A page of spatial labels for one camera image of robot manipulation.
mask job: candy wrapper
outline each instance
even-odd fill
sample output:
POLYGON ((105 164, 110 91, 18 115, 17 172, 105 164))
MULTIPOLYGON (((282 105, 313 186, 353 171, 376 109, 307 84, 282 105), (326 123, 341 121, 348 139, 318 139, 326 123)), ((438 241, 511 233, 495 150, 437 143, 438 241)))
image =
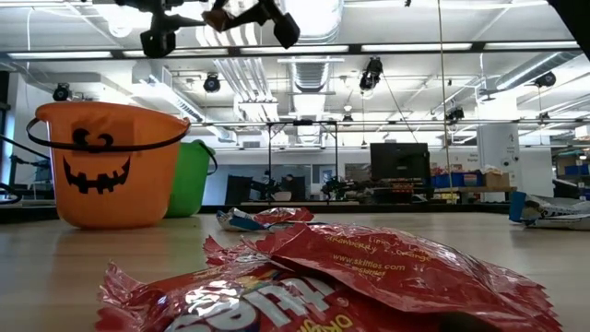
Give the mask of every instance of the candy wrapper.
POLYGON ((403 231, 300 224, 249 245, 285 267, 324 272, 399 311, 460 312, 502 331, 561 331, 535 282, 403 231))
MULTIPOLYGON (((218 257, 226 253, 212 253, 218 257)), ((405 314, 334 280, 229 255, 203 271, 137 282, 109 265, 99 332, 438 332, 436 316, 405 314)))
POLYGON ((232 207, 228 213, 218 211, 217 219, 225 231, 274 231, 293 223, 310 222, 313 214, 305 207, 273 207, 250 215, 232 207))
POLYGON ((590 231, 590 202, 516 192, 509 219, 528 228, 590 231))

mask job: blue container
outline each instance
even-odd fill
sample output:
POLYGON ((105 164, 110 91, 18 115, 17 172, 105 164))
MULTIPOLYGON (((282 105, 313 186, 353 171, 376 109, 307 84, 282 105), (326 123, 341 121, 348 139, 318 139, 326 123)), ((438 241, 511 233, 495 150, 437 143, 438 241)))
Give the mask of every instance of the blue container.
MULTIPOLYGON (((483 186, 483 175, 481 172, 453 172, 453 187, 464 187, 464 186, 483 186)), ((432 186, 435 188, 448 188, 451 186, 449 181, 449 174, 435 175, 432 180, 432 186)))
POLYGON ((565 166, 565 175, 590 175, 590 168, 588 165, 565 166))

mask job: green bucket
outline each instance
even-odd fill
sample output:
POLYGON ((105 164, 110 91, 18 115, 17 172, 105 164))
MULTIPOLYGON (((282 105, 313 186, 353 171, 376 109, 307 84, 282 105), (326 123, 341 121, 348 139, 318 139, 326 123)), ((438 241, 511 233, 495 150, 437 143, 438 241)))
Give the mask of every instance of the green bucket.
POLYGON ((202 140, 181 143, 176 161, 174 185, 165 218, 186 218, 201 209, 207 176, 218 169, 215 150, 202 140), (207 172, 209 159, 213 160, 215 170, 207 172))

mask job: metal frame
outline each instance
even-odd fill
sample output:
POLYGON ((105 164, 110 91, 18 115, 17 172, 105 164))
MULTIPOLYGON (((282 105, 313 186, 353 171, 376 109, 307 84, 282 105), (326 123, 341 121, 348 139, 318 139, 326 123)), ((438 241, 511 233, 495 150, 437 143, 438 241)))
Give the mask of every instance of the metal frame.
MULTIPOLYGON (((207 127, 213 126, 235 126, 235 127, 264 127, 269 124, 272 125, 297 125, 294 121, 278 121, 278 122, 212 122, 212 123, 195 123, 192 127, 207 127)), ((590 118, 576 118, 576 119, 514 119, 514 120, 493 120, 493 119, 463 119, 458 122, 444 121, 444 120, 406 120, 406 121, 385 121, 385 120, 368 120, 368 121, 312 121, 314 125, 549 125, 549 124, 590 124, 590 118)))
MULTIPOLYGON (((453 49, 445 50, 445 54, 481 54, 481 53, 539 53, 539 52, 566 52, 566 51, 581 51, 580 47, 574 40, 531 40, 531 41, 444 41, 444 45, 454 44, 470 44, 471 47, 468 49, 453 49), (489 43, 514 43, 515 46, 502 49, 486 49, 486 45, 489 43), (565 42, 570 43, 572 46, 547 46, 547 47, 518 47, 518 44, 522 43, 551 43, 551 42, 565 42)), ((280 57, 280 56, 309 56, 309 55, 387 55, 387 54, 440 54, 440 49, 432 50, 419 50, 413 51, 407 46, 427 45, 427 44, 440 44, 439 41, 431 42, 389 42, 389 43, 348 43, 348 44, 318 44, 318 45, 296 45, 289 50, 284 50, 278 45, 265 45, 265 46, 229 46, 229 47, 187 47, 177 48, 174 52, 167 56, 167 59, 219 59, 219 58, 239 58, 239 57, 280 57), (400 49, 392 50, 381 50, 372 51, 363 50, 363 46, 383 46, 385 49, 392 46, 401 46, 400 49), (329 47, 324 51, 311 52, 313 47, 329 47), (253 50, 259 50, 259 52, 248 52, 253 50)), ((27 61, 27 62, 55 62, 55 61, 93 61, 93 60, 136 60, 136 59, 148 59, 142 50, 139 49, 71 49, 71 50, 53 50, 53 51, 13 51, 13 52, 0 52, 0 60, 10 61, 27 61), (87 53, 87 52, 108 52, 110 57, 54 57, 56 53, 87 53), (12 53, 19 53, 19 58, 13 58, 10 56, 12 53), (34 53, 36 56, 28 58, 27 53, 34 53), (53 58, 42 58, 38 55, 40 53, 53 53, 53 58)))
MULTIPOLYGON (((338 173, 338 123, 336 121, 308 121, 308 122, 300 122, 300 121, 291 121, 291 122, 285 122, 285 121, 281 121, 281 122, 268 122, 268 123, 263 123, 268 130, 268 177, 270 179, 272 179, 273 177, 273 171, 272 171, 272 164, 273 164, 273 150, 275 151, 279 151, 282 150, 283 148, 273 148, 272 145, 272 141, 273 138, 279 133, 281 132, 286 125, 293 125, 293 126, 302 126, 302 125, 320 125, 328 134, 330 134, 335 142, 336 142, 336 148, 335 148, 335 166, 336 166, 336 177, 339 176, 338 173), (273 126, 278 125, 280 126, 280 128, 276 131, 276 133, 273 133, 273 126), (327 125, 333 125, 334 126, 334 134, 332 134, 332 132, 330 132, 329 128, 327 128, 327 125)), ((237 148, 238 150, 246 150, 246 148, 237 148)), ((258 150, 262 150, 264 148, 248 148, 248 149, 258 149, 258 150)))

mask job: desk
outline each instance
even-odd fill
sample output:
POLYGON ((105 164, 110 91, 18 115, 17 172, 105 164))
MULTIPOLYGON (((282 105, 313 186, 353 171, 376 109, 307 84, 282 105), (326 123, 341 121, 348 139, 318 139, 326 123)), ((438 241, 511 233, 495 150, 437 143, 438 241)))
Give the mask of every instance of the desk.
MULTIPOLYGON (((317 221, 394 227, 502 267, 547 287, 564 331, 586 331, 590 311, 588 232, 523 230, 487 213, 319 214, 317 221)), ((2 331, 94 331, 96 300, 110 260, 132 278, 154 281, 206 267, 201 246, 259 233, 222 231, 214 215, 167 219, 158 227, 77 231, 63 221, 0 225, 2 331)))
POLYGON ((506 200, 509 200, 509 194, 513 191, 516 191, 516 187, 453 187, 453 188, 438 188, 434 189, 435 194, 444 194, 444 193, 457 193, 459 194, 459 202, 461 204, 466 204, 467 202, 467 193, 505 193, 506 200))

